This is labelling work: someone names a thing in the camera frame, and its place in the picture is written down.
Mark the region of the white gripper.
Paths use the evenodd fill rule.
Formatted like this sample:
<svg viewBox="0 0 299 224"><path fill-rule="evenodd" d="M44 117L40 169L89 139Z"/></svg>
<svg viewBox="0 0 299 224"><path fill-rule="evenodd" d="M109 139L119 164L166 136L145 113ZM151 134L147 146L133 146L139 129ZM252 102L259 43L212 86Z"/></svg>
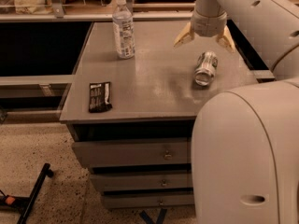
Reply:
<svg viewBox="0 0 299 224"><path fill-rule="evenodd" d="M216 17L207 17L194 11L191 23L187 23L174 41L174 46L179 47L194 40L194 33L204 36L217 36L217 43L229 52L235 52L235 42L229 28L226 26L227 14L223 12Z"/></svg>

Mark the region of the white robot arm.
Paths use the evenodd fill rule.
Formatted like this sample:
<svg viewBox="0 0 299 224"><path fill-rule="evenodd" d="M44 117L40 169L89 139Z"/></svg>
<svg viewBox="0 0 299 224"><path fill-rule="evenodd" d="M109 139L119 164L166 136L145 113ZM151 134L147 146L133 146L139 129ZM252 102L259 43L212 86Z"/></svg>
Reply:
<svg viewBox="0 0 299 224"><path fill-rule="evenodd" d="M299 9L288 0L196 0L191 29L223 32L232 19L272 82L222 92L192 131L198 224L298 224Z"/></svg>

